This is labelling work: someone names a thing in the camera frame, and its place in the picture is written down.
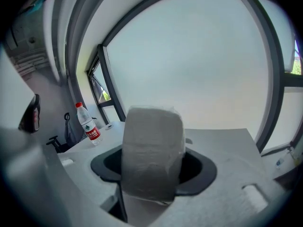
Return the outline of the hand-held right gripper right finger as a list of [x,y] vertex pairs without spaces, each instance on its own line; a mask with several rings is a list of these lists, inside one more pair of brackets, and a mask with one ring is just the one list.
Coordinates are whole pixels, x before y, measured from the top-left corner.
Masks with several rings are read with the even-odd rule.
[[173,202],[159,204],[153,201],[145,201],[123,193],[127,223],[134,227],[148,227],[158,219]]

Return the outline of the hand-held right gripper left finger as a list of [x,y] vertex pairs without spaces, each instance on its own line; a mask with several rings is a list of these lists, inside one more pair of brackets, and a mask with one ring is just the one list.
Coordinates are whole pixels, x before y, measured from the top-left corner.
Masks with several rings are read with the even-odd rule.
[[5,201],[1,224],[17,227],[122,227],[118,186],[100,203],[69,177],[53,148],[18,129],[0,130],[0,185]]

